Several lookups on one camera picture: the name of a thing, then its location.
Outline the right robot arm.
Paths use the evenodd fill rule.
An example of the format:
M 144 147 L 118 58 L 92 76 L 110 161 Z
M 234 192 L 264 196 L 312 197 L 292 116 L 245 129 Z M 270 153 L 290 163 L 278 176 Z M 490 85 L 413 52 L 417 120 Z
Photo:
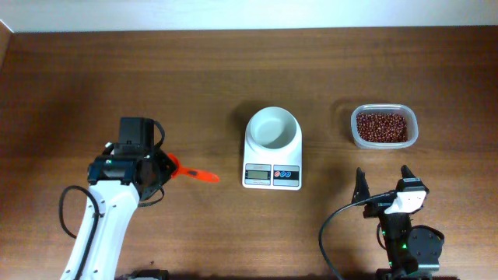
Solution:
M 356 170 L 352 203 L 363 206 L 365 219 L 378 219 L 377 241 L 385 249 L 389 267 L 379 268 L 376 279 L 431 279 L 440 269 L 444 234 L 429 226 L 412 224 L 423 208 L 429 188 L 406 166 L 394 190 L 372 196 L 365 173 Z

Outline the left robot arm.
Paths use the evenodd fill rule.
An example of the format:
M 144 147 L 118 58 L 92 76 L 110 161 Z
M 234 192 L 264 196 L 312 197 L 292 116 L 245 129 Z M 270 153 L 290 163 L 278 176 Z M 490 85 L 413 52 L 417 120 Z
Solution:
M 163 127 L 151 118 L 123 117 L 116 142 L 89 164 L 88 187 L 72 185 L 61 193 L 58 215 L 64 215 L 65 197 L 70 191 L 86 196 L 86 208 L 75 244 L 62 273 L 63 279 L 112 279 L 117 270 L 126 230 L 138 208 L 157 203 L 156 193 L 177 170 L 161 149 L 154 133 Z

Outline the orange measuring scoop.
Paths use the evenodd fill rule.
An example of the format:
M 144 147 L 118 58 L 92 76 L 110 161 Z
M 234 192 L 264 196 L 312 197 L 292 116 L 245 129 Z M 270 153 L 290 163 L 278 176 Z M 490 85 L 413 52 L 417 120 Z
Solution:
M 177 167 L 176 170 L 173 172 L 171 178 L 175 178 L 178 176 L 187 176 L 194 178 L 196 180 L 200 181 L 205 181 L 209 183 L 218 183 L 220 182 L 219 177 L 214 174 L 210 173 L 205 170 L 196 170 L 193 168 L 185 167 L 181 165 L 180 160 L 172 153 L 169 153 L 168 156 L 170 159 L 174 162 L 175 166 Z

